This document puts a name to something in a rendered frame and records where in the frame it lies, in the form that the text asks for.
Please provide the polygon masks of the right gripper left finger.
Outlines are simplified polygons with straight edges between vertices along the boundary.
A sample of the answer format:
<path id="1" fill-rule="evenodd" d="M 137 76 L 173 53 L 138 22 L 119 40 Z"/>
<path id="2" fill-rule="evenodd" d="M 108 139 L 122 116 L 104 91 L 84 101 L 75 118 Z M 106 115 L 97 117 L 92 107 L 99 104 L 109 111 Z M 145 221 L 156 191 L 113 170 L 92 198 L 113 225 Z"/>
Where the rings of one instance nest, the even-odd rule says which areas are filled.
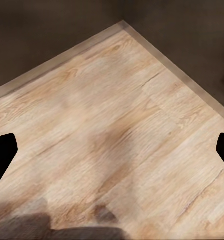
<path id="1" fill-rule="evenodd" d="M 18 153 L 18 144 L 14 133 L 0 136 L 0 180 Z"/>

